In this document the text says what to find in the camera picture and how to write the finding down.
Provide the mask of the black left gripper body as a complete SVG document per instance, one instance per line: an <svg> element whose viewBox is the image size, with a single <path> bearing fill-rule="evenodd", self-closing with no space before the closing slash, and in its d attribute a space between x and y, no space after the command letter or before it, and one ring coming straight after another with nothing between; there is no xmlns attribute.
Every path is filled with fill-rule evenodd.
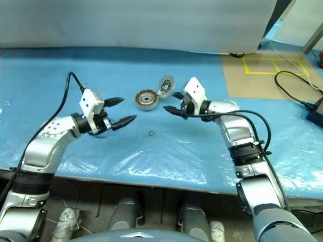
<svg viewBox="0 0 323 242"><path fill-rule="evenodd" d="M98 113L94 114L93 121L96 125L96 131L93 131L93 134L102 134L112 128L112 124L104 108L102 108Z"/></svg>

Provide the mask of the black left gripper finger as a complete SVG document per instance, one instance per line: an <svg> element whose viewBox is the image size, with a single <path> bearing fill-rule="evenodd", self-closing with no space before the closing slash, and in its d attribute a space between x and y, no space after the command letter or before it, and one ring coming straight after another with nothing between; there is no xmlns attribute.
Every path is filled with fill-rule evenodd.
<svg viewBox="0 0 323 242"><path fill-rule="evenodd" d="M114 97L114 98L105 99L104 106L105 107L112 107L112 106L118 105L122 101L124 101L124 98L122 98L122 97Z"/></svg>
<svg viewBox="0 0 323 242"><path fill-rule="evenodd" d="M111 126L111 129L113 131L121 129L121 128L127 126L128 124L130 124L135 118L136 118L135 115L124 117L124 118L120 119L119 121L117 121L116 123L113 123Z"/></svg>

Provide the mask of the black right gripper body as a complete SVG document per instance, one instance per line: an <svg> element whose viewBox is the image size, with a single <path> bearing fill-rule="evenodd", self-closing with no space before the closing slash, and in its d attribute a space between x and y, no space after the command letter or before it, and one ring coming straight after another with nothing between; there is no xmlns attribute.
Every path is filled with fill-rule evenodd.
<svg viewBox="0 0 323 242"><path fill-rule="evenodd" d="M188 119L189 117L195 117L195 106L189 94L183 94L180 109L182 118Z"/></svg>

